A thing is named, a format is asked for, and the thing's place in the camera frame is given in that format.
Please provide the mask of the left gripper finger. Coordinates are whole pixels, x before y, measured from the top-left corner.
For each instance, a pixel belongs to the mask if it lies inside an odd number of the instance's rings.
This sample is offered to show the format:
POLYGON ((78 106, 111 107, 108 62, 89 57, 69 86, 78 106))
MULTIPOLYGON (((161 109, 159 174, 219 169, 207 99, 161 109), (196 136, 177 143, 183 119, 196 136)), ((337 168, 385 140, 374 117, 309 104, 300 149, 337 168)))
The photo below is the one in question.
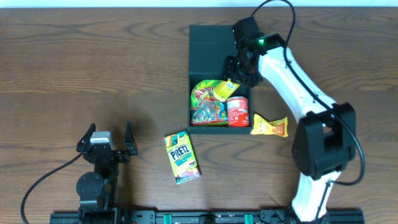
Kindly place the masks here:
POLYGON ((128 121, 126 124, 124 145, 130 156, 136 156, 138 154, 138 148, 132 135, 131 123, 128 121))
POLYGON ((91 123, 90 127, 88 128, 87 132, 83 135, 83 137, 78 141, 76 145, 77 152, 88 152, 91 148, 90 139, 92 134, 96 131, 95 123, 91 123))

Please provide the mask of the black gift box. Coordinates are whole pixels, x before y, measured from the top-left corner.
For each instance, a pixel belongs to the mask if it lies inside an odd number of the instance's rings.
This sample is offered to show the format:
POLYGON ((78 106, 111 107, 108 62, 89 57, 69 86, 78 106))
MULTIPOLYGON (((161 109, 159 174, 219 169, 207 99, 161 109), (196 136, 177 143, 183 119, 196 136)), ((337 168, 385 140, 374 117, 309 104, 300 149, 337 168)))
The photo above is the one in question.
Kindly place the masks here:
MULTIPOLYGON (((203 80, 221 80, 225 59, 228 56, 237 55, 234 42, 231 26, 191 25, 189 27, 188 96, 203 80)), ((193 111, 188 110, 188 132, 190 134, 250 134, 254 116, 252 91, 248 87, 241 86, 233 95, 248 99, 248 127, 192 126, 193 111)))

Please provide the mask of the yellow Mentos bottle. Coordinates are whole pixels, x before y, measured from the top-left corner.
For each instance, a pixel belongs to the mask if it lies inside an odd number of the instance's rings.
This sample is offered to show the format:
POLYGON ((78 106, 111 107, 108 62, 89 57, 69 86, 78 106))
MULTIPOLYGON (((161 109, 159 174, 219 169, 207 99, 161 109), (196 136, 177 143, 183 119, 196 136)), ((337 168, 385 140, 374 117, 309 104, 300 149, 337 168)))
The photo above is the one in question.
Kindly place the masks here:
POLYGON ((217 100, 225 102, 239 87, 240 84, 232 82, 231 79, 220 80, 213 90, 213 95, 217 100))

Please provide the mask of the yellow Pretz snack box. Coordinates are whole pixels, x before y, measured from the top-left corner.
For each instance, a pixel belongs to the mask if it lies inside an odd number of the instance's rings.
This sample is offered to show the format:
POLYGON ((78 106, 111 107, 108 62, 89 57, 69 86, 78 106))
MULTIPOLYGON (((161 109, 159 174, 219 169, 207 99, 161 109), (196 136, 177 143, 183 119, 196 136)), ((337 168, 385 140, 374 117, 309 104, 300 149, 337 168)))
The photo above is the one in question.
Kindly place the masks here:
POLYGON ((187 131, 164 137, 164 143, 177 185, 201 177, 187 131))

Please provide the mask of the red tin can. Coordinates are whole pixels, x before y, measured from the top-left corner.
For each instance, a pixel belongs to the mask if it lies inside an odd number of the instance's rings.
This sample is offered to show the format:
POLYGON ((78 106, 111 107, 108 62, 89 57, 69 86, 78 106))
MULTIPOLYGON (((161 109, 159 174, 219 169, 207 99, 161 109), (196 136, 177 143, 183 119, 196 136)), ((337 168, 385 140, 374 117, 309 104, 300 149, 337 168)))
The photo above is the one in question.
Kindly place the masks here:
POLYGON ((248 127, 249 110, 248 99, 242 96, 235 96, 227 99, 228 126, 248 127))

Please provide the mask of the Haribo gummy bag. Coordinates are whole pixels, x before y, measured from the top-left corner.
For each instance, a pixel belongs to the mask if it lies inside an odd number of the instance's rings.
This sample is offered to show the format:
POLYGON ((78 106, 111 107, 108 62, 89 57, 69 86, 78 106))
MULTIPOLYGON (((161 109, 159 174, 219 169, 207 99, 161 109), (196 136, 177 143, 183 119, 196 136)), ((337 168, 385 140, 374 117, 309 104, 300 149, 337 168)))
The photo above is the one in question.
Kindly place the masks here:
POLYGON ((190 96, 192 126, 227 125, 228 117, 224 104, 213 94, 219 83, 219 80, 203 80, 193 88, 190 96))

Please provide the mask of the yellow orange candy packet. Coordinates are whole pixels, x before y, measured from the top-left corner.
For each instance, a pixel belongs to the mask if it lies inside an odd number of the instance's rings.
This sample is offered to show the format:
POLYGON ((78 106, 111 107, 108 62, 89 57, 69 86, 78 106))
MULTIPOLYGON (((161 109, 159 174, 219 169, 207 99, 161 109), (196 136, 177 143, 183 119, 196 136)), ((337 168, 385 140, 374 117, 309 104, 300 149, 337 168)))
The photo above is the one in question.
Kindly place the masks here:
POLYGON ((289 136, 287 132, 288 118, 282 118, 275 121, 268 121, 262 116, 254 115, 254 126, 251 131, 252 135, 276 135, 283 138, 289 136))

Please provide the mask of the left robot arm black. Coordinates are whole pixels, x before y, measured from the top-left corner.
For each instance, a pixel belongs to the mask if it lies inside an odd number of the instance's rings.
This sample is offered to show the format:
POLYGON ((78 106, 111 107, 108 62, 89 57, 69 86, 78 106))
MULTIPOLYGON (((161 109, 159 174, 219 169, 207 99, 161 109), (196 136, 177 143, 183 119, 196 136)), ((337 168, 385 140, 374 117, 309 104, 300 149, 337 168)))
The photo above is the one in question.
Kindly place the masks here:
POLYGON ((102 212, 114 205, 119 164, 129 163, 131 156, 138 153, 130 123, 126 125, 124 146, 122 150, 115 150, 111 133, 97 131, 94 123, 79 140, 76 151, 94 165, 94 171, 83 174, 76 184, 80 210, 102 212))

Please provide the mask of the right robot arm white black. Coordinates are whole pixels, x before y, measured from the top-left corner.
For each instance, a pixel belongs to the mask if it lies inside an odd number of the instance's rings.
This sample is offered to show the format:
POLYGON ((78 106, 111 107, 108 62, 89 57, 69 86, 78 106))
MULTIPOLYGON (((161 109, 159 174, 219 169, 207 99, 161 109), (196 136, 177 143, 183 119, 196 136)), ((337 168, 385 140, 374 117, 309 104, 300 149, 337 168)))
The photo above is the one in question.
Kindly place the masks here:
POLYGON ((300 68, 287 41, 279 34, 263 34, 255 18, 239 20, 232 32, 238 53, 226 58, 223 76, 247 87, 267 80, 298 124, 292 155, 300 179, 287 221, 330 222, 326 202, 331 188, 356 153, 353 107, 322 92, 300 68))

